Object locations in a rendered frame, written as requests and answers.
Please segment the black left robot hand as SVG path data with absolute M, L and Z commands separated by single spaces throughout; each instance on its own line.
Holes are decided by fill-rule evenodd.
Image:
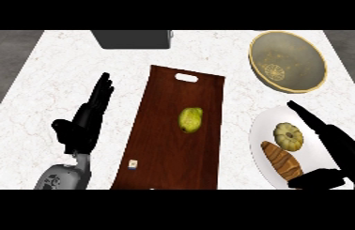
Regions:
M 90 154 L 100 135 L 102 116 L 114 92 L 109 74 L 98 80 L 90 98 L 78 107 L 74 119 L 56 119 L 52 127 L 58 141 L 65 145 L 65 154 Z

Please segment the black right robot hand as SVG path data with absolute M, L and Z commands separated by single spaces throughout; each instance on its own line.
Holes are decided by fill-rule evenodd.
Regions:
M 319 168 L 297 176 L 287 182 L 288 187 L 311 191 L 330 190 L 345 184 L 345 178 L 352 181 L 355 187 L 355 140 L 339 127 L 325 124 L 294 101 L 290 100 L 287 106 L 318 134 L 321 143 L 339 166 L 339 169 Z

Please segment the white plate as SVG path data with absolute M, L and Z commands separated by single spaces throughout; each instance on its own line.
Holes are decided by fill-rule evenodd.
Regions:
M 263 111 L 254 119 L 250 131 L 250 149 L 254 164 L 271 185 L 279 190 L 288 190 L 287 181 L 279 176 L 260 146 L 263 142 L 269 142 L 272 144 L 276 143 L 274 130 L 278 123 L 290 123 L 300 130 L 303 144 L 300 150 L 291 152 L 291 155 L 299 161 L 303 173 L 308 173 L 319 168 L 340 170 L 340 167 L 327 152 L 318 134 L 306 126 L 297 113 L 287 106 L 278 106 Z

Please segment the pale yellow squash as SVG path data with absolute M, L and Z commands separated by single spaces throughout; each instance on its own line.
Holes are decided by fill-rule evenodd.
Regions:
M 288 122 L 278 123 L 274 129 L 276 145 L 287 151 L 299 151 L 303 145 L 300 129 Z

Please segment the grey bowl with yellow rim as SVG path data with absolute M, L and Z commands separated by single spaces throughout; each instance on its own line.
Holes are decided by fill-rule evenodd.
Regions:
M 327 78 L 322 53 L 297 34 L 262 32 L 250 43 L 248 60 L 256 78 L 275 91 L 302 94 L 322 86 Z

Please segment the brown bread loaf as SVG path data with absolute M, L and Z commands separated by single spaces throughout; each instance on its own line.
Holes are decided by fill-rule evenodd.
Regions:
M 278 175 L 285 181 L 303 175 L 297 159 L 281 147 L 263 141 L 260 148 Z

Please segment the dark wooden cutting board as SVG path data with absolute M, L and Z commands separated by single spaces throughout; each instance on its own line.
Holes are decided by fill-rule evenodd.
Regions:
M 111 188 L 214 189 L 225 78 L 154 66 Z M 203 109 L 201 128 L 185 133 L 177 116 Z M 137 160 L 129 170 L 129 160 Z

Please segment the green pear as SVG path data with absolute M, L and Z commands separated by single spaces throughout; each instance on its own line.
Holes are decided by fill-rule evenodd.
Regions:
M 200 107 L 186 108 L 177 117 L 179 128 L 185 133 L 194 133 L 203 123 L 203 109 Z

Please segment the dark grey appliance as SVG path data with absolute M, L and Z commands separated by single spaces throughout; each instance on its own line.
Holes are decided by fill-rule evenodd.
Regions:
M 93 30 L 102 49 L 169 49 L 170 30 Z

